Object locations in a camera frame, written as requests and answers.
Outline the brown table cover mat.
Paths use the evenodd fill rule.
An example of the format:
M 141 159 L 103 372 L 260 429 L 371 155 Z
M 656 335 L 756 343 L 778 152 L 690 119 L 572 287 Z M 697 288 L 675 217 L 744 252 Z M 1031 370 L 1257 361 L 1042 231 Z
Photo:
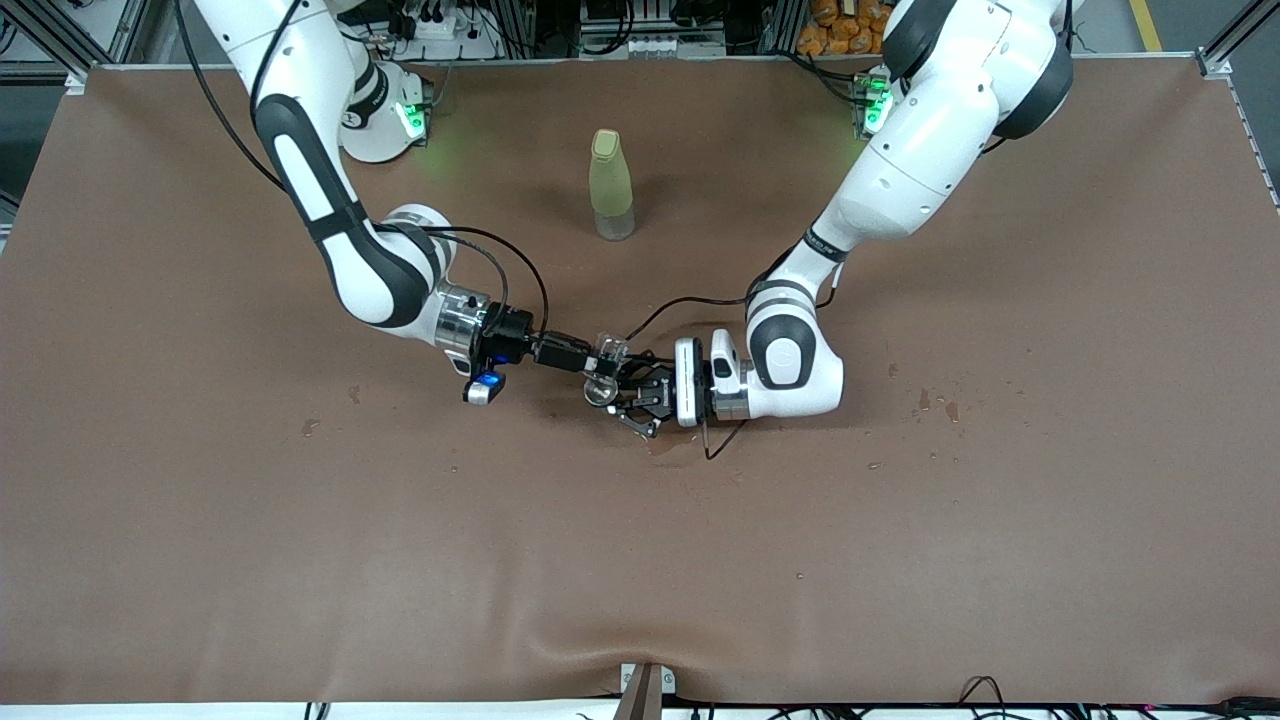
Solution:
M 820 314 L 824 416 L 652 457 L 337 302 L 186 70 L 64 97 L 0 256 L 0 705 L 1280 697 L 1280 215 L 1188 58 L 1062 110 Z

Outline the yellow-green frosted bottle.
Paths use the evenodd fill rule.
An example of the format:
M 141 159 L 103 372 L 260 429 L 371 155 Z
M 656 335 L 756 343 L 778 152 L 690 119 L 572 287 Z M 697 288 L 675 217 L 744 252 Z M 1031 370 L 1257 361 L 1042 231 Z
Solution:
M 616 129 L 600 128 L 591 140 L 589 195 L 596 232 L 607 241 L 625 241 L 636 225 L 634 187 Z

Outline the white power strip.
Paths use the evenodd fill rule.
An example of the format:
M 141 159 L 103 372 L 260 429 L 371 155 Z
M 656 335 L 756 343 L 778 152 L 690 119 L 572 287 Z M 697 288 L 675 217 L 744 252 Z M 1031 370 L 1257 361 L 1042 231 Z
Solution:
M 589 60 L 685 60 L 728 55 L 723 37 L 718 33 L 640 33 L 632 36 L 626 44 L 609 50 L 612 42 L 613 38 L 604 36 L 589 36 L 582 41 L 584 49 L 579 51 L 579 56 L 585 56 Z
M 390 58 L 397 61 L 483 61 L 506 59 L 506 41 L 493 14 L 463 0 L 404 0 Z

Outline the orange packet bundle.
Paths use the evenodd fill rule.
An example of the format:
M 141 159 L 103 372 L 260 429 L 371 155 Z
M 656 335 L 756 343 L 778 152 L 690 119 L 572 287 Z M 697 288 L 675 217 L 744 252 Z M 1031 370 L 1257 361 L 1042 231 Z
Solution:
M 878 55 L 899 0 L 806 0 L 794 53 L 799 56 Z

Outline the metal table edge bracket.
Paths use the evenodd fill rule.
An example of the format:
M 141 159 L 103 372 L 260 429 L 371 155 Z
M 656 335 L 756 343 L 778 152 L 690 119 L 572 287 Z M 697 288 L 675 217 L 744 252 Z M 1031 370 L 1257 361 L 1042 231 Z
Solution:
M 659 664 L 623 664 L 613 720 L 662 720 L 664 700 L 677 691 L 675 670 Z

